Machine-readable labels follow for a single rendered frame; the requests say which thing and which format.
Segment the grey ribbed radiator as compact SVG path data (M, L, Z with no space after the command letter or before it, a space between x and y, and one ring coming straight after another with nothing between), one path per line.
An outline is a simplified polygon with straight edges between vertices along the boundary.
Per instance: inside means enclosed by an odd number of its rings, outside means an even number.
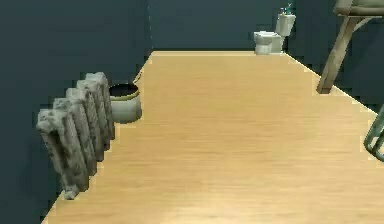
M114 139L109 83L102 72L88 73L37 116L36 129L60 176L64 198L73 200L89 188L97 164Z

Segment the white toilet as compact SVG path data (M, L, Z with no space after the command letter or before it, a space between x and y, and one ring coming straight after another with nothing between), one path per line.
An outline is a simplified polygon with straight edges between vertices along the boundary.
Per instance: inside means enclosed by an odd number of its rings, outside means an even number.
M294 14L279 14L274 31L255 32L255 54L281 54L284 41L291 34L295 20L296 16Z

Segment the grey round bin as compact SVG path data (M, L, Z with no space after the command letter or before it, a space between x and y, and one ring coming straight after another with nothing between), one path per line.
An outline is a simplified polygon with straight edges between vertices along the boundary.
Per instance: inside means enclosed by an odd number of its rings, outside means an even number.
M109 88L109 93L114 122L126 124L141 118L140 91L136 84L116 84Z

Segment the green metal rack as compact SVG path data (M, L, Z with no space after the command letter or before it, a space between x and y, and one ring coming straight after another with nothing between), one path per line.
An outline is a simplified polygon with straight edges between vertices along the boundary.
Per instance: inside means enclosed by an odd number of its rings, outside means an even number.
M363 144L372 156L384 163L384 153L380 151L384 144L384 104L372 123Z

